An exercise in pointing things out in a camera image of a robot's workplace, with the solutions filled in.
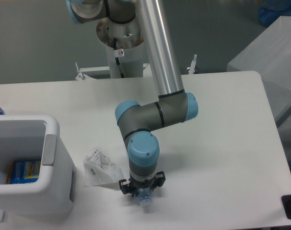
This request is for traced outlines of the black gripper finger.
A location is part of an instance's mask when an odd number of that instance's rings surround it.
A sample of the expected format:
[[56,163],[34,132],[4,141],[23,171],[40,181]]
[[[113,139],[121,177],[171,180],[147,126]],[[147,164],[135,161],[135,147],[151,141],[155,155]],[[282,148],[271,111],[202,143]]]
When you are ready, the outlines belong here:
[[152,188],[155,189],[157,187],[162,187],[164,182],[165,182],[164,171],[157,172],[155,176],[155,180],[152,184]]
[[131,194],[132,197],[135,197],[137,194],[137,188],[134,183],[128,179],[119,180],[119,188],[124,195]]

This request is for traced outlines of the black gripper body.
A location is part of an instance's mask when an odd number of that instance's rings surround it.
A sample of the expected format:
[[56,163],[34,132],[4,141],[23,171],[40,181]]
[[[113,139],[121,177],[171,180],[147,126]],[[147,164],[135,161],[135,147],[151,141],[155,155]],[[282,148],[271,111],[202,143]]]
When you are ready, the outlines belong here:
[[130,177],[129,181],[130,181],[129,184],[132,187],[133,192],[136,192],[138,189],[146,189],[146,188],[150,188],[151,190],[154,190],[157,187],[156,186],[156,181],[157,181],[156,177],[153,177],[150,180],[146,179],[144,182],[137,181],[134,178]]

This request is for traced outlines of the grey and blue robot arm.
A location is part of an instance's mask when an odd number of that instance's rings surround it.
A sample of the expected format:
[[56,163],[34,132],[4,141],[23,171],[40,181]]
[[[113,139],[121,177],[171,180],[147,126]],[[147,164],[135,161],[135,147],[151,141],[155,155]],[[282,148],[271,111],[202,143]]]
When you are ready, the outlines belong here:
[[164,172],[156,170],[160,147],[152,132],[191,120],[198,114],[194,95],[183,86],[162,3],[159,0],[69,0],[67,8],[76,23],[108,19],[125,26],[138,21],[159,100],[146,105],[124,101],[115,109],[128,153],[130,175],[129,179],[119,181],[119,187],[125,195],[148,198],[165,182]]

